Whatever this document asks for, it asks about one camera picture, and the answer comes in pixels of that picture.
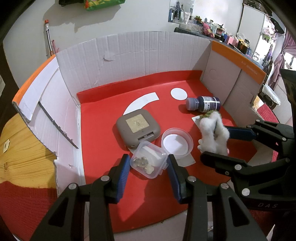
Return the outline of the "white fluffy star scrunchie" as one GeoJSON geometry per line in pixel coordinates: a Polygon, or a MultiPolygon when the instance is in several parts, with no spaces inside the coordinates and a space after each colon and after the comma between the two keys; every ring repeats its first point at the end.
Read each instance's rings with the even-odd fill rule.
{"type": "Polygon", "coordinates": [[[210,152],[228,156],[227,141],[230,133],[222,123],[222,117],[218,111],[212,113],[208,118],[200,119],[198,128],[202,138],[198,140],[197,148],[201,153],[210,152]]]}

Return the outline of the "clear small plastic box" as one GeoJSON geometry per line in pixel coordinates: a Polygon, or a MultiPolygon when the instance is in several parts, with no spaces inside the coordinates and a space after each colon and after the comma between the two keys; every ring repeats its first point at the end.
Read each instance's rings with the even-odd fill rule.
{"type": "Polygon", "coordinates": [[[168,166],[166,151],[151,142],[142,141],[133,152],[130,166],[148,179],[157,178],[168,166]]]}

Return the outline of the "red knitted table mat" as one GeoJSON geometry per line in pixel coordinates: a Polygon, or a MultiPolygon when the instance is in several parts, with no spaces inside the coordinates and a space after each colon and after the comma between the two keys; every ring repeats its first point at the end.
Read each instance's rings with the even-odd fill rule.
{"type": "MultiPolygon", "coordinates": [[[[1,217],[20,240],[29,240],[38,224],[57,199],[54,160],[56,156],[32,134],[21,116],[13,112],[1,119],[1,217]]],[[[114,216],[117,205],[110,206],[115,240],[181,240],[187,210],[157,223],[144,215],[131,230],[117,230],[123,222],[114,216]],[[147,221],[143,227],[140,221],[147,221]]]]}

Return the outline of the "small green fuzzy scrunchie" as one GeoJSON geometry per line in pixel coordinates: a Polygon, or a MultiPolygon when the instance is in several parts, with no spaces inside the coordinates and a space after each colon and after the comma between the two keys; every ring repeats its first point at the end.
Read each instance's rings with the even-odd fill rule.
{"type": "Polygon", "coordinates": [[[200,115],[199,117],[200,117],[200,119],[208,118],[214,112],[215,112],[215,110],[210,110],[210,111],[206,112],[205,114],[200,115]]]}

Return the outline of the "clear round lid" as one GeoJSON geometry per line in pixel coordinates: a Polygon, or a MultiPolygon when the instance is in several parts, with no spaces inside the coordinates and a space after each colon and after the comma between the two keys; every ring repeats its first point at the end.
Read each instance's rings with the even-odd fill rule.
{"type": "Polygon", "coordinates": [[[181,128],[170,128],[162,134],[161,147],[176,159],[182,159],[191,154],[193,145],[192,137],[181,128]]]}

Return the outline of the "dark purple bottle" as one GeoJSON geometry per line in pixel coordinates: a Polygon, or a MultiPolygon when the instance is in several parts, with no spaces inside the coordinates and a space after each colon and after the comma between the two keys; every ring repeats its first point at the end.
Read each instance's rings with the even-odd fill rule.
{"type": "Polygon", "coordinates": [[[217,97],[199,96],[197,98],[186,99],[186,109],[189,111],[199,111],[201,113],[207,113],[208,111],[219,111],[221,108],[221,102],[217,97]]]}

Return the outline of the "red felt box liner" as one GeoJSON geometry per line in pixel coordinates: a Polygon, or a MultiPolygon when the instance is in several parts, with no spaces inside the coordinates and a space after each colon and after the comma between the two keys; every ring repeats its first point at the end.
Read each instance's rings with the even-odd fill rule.
{"type": "Polygon", "coordinates": [[[130,155],[127,163],[130,172],[123,197],[118,204],[109,207],[114,232],[151,225],[187,208],[174,197],[165,162],[167,152],[161,147],[161,138],[128,149],[117,128],[116,122],[128,106],[146,94],[155,93],[158,99],[141,101],[139,106],[151,114],[161,132],[180,128],[191,136],[193,144],[189,151],[194,163],[187,167],[188,173],[213,186],[228,180],[201,163],[197,148],[201,132],[193,121],[194,114],[187,111],[183,101],[171,95],[172,89],[181,88],[189,97],[209,96],[210,91],[201,83],[201,74],[200,70],[162,72],[77,93],[81,104],[81,146],[86,182],[90,184],[106,175],[119,164],[123,155],[130,155]]]}

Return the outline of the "purple curtain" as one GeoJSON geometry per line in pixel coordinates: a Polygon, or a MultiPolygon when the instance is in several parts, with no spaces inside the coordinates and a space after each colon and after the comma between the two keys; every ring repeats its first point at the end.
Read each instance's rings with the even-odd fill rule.
{"type": "Polygon", "coordinates": [[[274,61],[274,72],[271,75],[271,78],[268,83],[269,87],[273,90],[278,84],[280,78],[280,69],[283,69],[285,65],[285,53],[291,54],[293,57],[295,57],[295,41],[292,35],[289,33],[289,31],[286,31],[281,52],[274,61]]]}

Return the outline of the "orange white cardboard box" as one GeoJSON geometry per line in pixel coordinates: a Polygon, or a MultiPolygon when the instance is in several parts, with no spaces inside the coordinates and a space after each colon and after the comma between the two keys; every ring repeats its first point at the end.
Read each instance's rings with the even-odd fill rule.
{"type": "Polygon", "coordinates": [[[57,194],[72,182],[91,183],[128,152],[117,119],[145,109],[161,131],[200,131],[174,88],[218,97],[226,125],[257,119],[251,104],[265,73],[246,56],[205,37],[130,32],[92,39],[47,59],[21,86],[13,105],[57,159],[57,194]]]}

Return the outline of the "grey square case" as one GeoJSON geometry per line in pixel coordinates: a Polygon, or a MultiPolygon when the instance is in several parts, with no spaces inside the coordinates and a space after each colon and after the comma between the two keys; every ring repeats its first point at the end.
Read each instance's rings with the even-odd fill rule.
{"type": "Polygon", "coordinates": [[[140,142],[152,142],[161,134],[160,125],[145,109],[138,109],[121,116],[116,121],[119,134],[129,149],[136,149],[140,142]]]}

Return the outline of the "white tall cabinet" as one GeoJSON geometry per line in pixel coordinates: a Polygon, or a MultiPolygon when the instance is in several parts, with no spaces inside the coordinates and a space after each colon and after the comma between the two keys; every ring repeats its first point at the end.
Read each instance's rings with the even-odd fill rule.
{"type": "Polygon", "coordinates": [[[265,34],[269,27],[273,27],[273,24],[269,20],[268,15],[243,4],[237,32],[243,34],[245,39],[249,40],[251,57],[257,62],[263,61],[263,58],[268,54],[270,47],[273,45],[271,37],[265,34]]]}

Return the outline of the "green snack bag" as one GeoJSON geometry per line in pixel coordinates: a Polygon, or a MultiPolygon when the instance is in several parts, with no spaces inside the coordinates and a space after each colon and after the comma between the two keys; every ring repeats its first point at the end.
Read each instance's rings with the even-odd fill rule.
{"type": "Polygon", "coordinates": [[[84,8],[87,11],[95,11],[97,9],[108,8],[111,6],[117,6],[120,4],[124,4],[125,0],[85,0],[84,8]]]}

